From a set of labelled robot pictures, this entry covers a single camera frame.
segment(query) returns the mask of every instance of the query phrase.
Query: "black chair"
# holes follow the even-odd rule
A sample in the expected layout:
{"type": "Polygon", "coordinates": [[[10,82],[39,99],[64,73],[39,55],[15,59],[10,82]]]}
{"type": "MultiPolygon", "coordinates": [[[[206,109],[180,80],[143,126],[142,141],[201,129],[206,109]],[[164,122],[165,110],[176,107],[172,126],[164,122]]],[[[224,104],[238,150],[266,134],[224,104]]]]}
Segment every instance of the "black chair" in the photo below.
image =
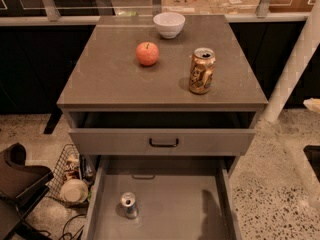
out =
{"type": "Polygon", "coordinates": [[[25,239],[50,239],[30,226],[25,218],[49,191],[53,178],[45,166],[26,166],[26,150],[16,143],[0,153],[0,239],[14,233],[25,239]]]}

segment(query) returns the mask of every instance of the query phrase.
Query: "silver can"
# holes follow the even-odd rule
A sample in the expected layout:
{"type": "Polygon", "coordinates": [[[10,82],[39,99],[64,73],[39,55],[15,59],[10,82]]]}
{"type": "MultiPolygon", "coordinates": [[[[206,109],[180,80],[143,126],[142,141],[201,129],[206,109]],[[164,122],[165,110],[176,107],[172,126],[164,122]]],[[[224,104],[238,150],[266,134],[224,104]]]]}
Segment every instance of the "silver can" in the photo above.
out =
{"type": "Polygon", "coordinates": [[[138,217],[138,207],[136,196],[131,192],[126,192],[121,196],[120,203],[124,208],[124,212],[128,219],[135,219],[138,217]]]}
{"type": "Polygon", "coordinates": [[[214,51],[209,48],[198,48],[193,52],[189,89],[196,94],[204,94],[210,90],[214,62],[214,51]]]}

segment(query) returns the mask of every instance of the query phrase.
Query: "speckled floor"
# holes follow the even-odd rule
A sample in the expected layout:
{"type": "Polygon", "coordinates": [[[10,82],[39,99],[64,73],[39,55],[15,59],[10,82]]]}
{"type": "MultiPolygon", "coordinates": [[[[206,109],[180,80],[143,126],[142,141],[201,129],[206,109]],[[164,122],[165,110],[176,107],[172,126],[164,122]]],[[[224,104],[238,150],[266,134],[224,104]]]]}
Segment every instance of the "speckled floor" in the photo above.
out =
{"type": "MultiPolygon", "coordinates": [[[[0,116],[0,149],[20,142],[27,149],[27,163],[53,169],[64,145],[72,141],[63,117],[52,135],[43,135],[48,119],[49,115],[0,116]]],[[[309,202],[320,197],[320,184],[303,152],[306,145],[320,145],[319,114],[284,110],[275,123],[258,122],[252,145],[230,179],[244,240],[320,239],[320,209],[315,208],[317,202],[309,202]]],[[[44,198],[27,221],[59,239],[68,219],[84,212],[44,198]]],[[[79,217],[66,231],[74,234],[83,223],[79,217]]]]}

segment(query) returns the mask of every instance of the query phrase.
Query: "can lid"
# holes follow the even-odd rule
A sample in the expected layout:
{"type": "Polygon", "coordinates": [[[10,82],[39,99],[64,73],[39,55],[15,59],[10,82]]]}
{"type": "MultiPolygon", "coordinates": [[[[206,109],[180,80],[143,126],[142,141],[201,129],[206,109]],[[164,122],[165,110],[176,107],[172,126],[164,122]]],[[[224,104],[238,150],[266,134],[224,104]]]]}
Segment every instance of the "can lid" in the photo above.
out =
{"type": "Polygon", "coordinates": [[[212,49],[204,48],[204,47],[197,48],[194,51],[194,55],[197,56],[198,58],[205,59],[205,60],[212,59],[215,56],[214,51],[212,49]]]}
{"type": "Polygon", "coordinates": [[[121,196],[120,202],[123,207],[131,207],[136,202],[136,196],[131,192],[126,192],[121,196]]]}

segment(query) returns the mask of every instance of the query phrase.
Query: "red apple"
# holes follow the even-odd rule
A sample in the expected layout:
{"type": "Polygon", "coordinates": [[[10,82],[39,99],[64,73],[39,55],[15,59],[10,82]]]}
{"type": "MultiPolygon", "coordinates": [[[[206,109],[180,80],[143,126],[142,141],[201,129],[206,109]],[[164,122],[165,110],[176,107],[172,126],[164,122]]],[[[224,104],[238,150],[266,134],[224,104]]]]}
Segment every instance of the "red apple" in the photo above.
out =
{"type": "Polygon", "coordinates": [[[152,66],[159,58],[158,46],[151,42],[143,42],[137,46],[136,56],[140,64],[152,66]]]}

